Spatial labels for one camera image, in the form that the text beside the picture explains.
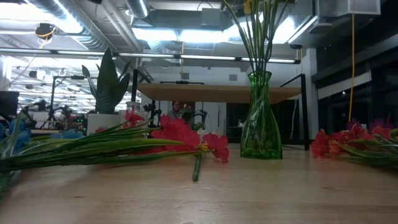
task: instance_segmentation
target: white planter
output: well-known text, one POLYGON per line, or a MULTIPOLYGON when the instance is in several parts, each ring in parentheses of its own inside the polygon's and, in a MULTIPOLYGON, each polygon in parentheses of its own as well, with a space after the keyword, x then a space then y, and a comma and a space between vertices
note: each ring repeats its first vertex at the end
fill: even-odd
POLYGON ((110 128, 119 124, 119 115, 113 114, 89 114, 87 124, 87 136, 94 134, 98 128, 110 128))

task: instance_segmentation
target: green glass vase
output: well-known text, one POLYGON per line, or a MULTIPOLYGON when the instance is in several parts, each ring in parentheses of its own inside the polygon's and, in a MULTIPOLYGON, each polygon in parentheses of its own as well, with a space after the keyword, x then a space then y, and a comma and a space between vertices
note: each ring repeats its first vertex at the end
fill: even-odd
POLYGON ((278 124, 269 101, 271 72, 252 72, 249 114, 242 131, 241 157, 282 159, 278 124))

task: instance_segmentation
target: man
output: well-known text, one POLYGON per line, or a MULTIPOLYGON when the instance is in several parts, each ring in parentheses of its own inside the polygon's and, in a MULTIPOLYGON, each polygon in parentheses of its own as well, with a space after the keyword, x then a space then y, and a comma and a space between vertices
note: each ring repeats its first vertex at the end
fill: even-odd
POLYGON ((181 118, 182 110, 179 101, 173 101, 172 103, 173 109, 169 111, 168 115, 170 116, 170 120, 181 118))

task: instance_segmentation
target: flower stem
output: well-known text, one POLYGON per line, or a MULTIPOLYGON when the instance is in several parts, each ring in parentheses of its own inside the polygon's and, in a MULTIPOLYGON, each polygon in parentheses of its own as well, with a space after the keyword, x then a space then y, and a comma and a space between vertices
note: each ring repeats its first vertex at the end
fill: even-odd
POLYGON ((196 157, 197 159, 196 159, 196 161, 195 161, 195 168, 194 168, 194 170, 193 170, 192 180, 196 182, 196 181, 198 181, 198 179, 199 179, 201 155, 195 155, 195 157, 196 157))

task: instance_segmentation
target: snake plant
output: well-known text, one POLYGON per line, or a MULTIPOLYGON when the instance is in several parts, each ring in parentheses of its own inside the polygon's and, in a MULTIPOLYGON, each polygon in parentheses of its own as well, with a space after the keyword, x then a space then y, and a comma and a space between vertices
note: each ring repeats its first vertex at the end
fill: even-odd
POLYGON ((98 67, 99 74, 97 86, 91 79, 90 72, 82 65, 81 70, 90 84, 91 94, 96 99, 96 108, 100 114, 113 114, 116 105, 123 99, 130 82, 130 74, 126 73, 130 66, 128 62, 123 69, 122 74, 118 77, 116 66, 112 59, 112 52, 108 48, 98 67))

